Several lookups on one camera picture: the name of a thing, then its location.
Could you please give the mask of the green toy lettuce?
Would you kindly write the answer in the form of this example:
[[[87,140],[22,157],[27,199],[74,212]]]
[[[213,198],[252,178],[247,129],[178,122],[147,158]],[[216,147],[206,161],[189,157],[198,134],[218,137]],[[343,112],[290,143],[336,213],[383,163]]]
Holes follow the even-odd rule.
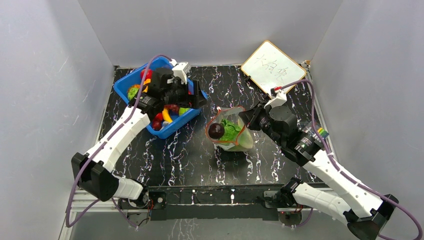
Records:
[[[254,146],[254,140],[249,129],[245,128],[243,122],[238,119],[237,123],[227,119],[222,119],[225,134],[221,137],[216,146],[227,152],[247,152]]]

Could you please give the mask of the clear zip top bag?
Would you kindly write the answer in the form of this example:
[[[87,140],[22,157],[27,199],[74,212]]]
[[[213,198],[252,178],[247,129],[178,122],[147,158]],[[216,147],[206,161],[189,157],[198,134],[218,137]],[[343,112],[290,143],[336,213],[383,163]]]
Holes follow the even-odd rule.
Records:
[[[227,152],[248,152],[254,146],[251,131],[239,116],[242,106],[217,107],[217,114],[205,127],[206,137],[215,147]]]

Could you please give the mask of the dark toy plum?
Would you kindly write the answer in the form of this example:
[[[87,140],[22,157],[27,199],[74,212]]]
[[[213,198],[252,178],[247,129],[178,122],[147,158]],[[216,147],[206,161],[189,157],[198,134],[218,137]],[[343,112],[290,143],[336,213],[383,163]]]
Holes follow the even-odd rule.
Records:
[[[222,123],[213,123],[207,131],[209,137],[214,140],[219,140],[225,135],[225,127]]]

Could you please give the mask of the green toy custard apple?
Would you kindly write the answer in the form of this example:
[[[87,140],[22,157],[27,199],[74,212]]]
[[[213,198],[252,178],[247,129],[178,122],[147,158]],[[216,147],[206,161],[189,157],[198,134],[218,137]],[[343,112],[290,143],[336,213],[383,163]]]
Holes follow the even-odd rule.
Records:
[[[128,89],[127,98],[129,101],[132,100],[138,94],[139,89],[140,89],[139,84],[134,84]]]

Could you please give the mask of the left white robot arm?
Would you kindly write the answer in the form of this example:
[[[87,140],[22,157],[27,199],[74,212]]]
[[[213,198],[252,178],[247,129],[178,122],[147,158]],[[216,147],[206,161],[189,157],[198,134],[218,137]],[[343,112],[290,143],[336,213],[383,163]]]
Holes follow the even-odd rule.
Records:
[[[104,137],[86,153],[75,153],[71,166],[75,183],[99,201],[129,199],[137,208],[149,203],[142,183],[112,174],[117,161],[133,139],[164,110],[166,105],[200,109],[207,103],[198,80],[187,80],[176,70],[160,67],[150,83],[140,84],[138,94]]]

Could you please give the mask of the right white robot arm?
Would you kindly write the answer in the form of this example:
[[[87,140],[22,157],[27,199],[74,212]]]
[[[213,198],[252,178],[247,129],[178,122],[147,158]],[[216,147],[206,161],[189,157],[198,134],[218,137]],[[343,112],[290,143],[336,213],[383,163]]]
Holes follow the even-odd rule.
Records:
[[[286,158],[314,173],[336,193],[329,194],[292,178],[280,190],[286,206],[300,204],[323,212],[345,224],[360,240],[378,237],[395,210],[392,202],[398,200],[394,196],[387,194],[386,199],[382,199],[345,178],[341,173],[343,167],[332,165],[312,127],[298,129],[297,117],[288,107],[268,107],[258,103],[238,115],[249,130],[265,133]]]

